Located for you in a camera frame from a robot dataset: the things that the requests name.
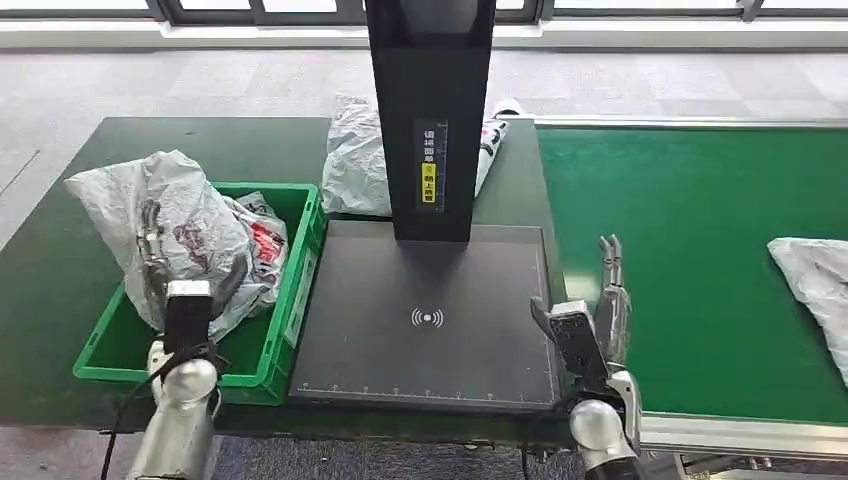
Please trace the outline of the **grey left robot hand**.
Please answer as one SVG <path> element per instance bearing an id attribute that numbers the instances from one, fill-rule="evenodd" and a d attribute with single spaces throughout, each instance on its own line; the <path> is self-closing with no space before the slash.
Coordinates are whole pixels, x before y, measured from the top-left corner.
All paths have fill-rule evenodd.
<path id="1" fill-rule="evenodd" d="M 162 253 L 160 209 L 154 200 L 142 203 L 137 244 L 151 317 L 162 323 L 165 351 L 176 353 L 210 341 L 209 324 L 239 289 L 248 273 L 248 261 L 244 254 L 235 255 L 229 273 L 217 286 L 208 280 L 175 280 Z"/>

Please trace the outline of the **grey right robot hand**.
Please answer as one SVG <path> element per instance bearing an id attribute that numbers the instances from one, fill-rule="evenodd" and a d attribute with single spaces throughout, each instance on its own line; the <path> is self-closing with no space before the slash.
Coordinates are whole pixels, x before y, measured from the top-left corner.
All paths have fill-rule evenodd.
<path id="1" fill-rule="evenodd" d="M 601 292 L 593 312 L 583 300 L 548 307 L 539 297 L 530 299 L 531 316 L 556 347 L 565 369 L 582 389 L 598 393 L 608 390 L 612 375 L 625 369 L 632 311 L 618 237 L 601 236 L 599 246 Z"/>

